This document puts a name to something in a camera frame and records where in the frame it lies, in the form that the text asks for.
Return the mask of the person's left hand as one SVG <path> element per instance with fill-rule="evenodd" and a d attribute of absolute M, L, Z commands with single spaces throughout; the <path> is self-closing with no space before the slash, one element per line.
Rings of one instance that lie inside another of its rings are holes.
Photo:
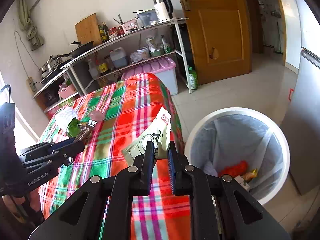
<path fill-rule="evenodd" d="M 21 198 L 4 195 L 2 200 L 7 209 L 20 222 L 26 222 L 27 220 L 44 221 L 38 190 L 31 191 Z"/>

